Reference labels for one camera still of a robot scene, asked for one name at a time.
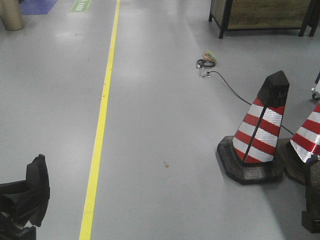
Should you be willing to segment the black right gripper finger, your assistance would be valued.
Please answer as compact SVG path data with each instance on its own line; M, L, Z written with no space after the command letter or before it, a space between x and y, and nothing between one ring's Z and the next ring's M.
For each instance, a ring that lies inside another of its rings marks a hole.
M306 186L306 210L301 213L301 225L312 234L320 233L320 190Z

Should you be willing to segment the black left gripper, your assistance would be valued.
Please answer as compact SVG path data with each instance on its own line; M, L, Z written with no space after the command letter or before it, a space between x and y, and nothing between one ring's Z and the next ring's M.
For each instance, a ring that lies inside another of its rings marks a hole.
M3 183L0 185L0 239L36 240L35 226L26 227L33 211L29 206L32 191L27 180Z

